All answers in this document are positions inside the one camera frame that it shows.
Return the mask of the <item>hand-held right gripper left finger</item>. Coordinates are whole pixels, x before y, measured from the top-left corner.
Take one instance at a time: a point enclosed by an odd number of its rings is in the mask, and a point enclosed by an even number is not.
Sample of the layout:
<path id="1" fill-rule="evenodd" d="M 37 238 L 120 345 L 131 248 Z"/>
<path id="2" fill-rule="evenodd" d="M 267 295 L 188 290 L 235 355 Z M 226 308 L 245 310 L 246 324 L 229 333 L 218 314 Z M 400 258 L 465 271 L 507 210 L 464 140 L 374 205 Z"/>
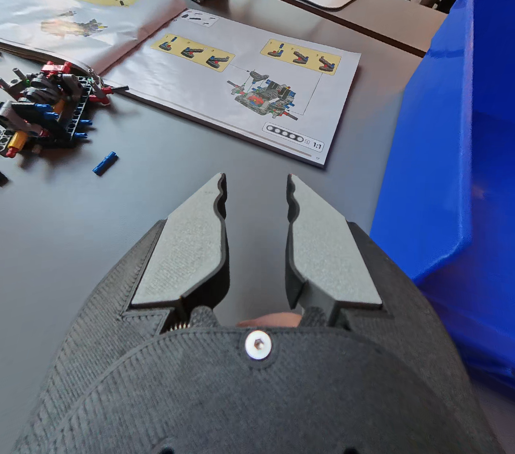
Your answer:
<path id="1" fill-rule="evenodd" d="M 131 300 L 134 308 L 215 308 L 230 287 L 226 175 L 169 214 Z"/>

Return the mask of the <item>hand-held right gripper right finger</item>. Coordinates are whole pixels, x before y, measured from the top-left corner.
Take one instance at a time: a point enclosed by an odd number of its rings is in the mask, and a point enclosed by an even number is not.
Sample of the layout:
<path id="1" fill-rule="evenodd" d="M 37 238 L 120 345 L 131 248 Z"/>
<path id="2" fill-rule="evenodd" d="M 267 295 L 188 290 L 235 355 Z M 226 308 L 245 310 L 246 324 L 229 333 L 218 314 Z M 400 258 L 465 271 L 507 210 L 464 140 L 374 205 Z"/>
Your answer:
<path id="1" fill-rule="evenodd" d="M 344 215 L 295 174 L 287 176 L 286 200 L 289 308 L 319 308 L 329 322 L 336 320 L 340 309 L 382 309 L 382 298 Z"/>

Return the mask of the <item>lego chassis assembly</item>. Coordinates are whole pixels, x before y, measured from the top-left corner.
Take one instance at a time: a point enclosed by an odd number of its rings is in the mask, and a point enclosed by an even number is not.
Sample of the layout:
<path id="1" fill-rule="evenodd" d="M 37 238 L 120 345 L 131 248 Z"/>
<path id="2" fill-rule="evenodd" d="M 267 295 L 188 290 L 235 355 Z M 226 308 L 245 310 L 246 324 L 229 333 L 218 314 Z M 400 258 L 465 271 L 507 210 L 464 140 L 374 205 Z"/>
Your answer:
<path id="1" fill-rule="evenodd" d="M 8 99 L 1 101 L 1 157 L 23 150 L 74 148 L 88 140 L 93 123 L 85 112 L 91 104 L 108 106 L 110 96 L 129 90 L 106 84 L 91 68 L 83 75 L 69 61 L 47 61 L 35 73 L 13 69 L 11 83 L 1 79 Z"/>

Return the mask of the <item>long blue lego pin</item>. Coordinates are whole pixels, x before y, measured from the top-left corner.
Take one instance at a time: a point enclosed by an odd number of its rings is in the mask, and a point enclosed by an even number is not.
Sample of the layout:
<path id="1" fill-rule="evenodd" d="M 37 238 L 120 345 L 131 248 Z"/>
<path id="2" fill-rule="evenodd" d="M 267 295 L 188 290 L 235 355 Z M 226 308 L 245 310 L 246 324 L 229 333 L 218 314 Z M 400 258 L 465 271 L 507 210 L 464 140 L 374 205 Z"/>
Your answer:
<path id="1" fill-rule="evenodd" d="M 113 164 L 118 161 L 119 156 L 116 152 L 111 151 L 104 159 L 99 162 L 93 169 L 93 173 L 97 176 L 102 176 L 106 173 L 106 171 L 113 166 Z"/>

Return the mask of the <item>white instruction booklet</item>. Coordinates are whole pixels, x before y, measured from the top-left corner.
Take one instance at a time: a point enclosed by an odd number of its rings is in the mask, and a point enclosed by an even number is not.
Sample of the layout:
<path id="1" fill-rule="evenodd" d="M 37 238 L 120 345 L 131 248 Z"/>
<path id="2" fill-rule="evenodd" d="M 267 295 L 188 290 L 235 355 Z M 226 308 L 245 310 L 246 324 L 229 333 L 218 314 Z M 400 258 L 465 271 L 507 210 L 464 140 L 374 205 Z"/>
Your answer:
<path id="1" fill-rule="evenodd" d="M 361 59 L 186 0 L 1 0 L 1 44 L 92 69 L 130 97 L 319 167 Z"/>

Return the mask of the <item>blue plastic bin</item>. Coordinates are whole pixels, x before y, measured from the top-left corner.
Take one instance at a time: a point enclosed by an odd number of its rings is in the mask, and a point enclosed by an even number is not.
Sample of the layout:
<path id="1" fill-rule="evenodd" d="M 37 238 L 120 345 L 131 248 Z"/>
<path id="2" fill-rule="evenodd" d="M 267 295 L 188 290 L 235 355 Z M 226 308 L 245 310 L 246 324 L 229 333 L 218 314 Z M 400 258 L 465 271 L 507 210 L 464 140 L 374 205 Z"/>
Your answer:
<path id="1" fill-rule="evenodd" d="M 514 0 L 456 0 L 407 84 L 370 237 L 514 391 Z"/>

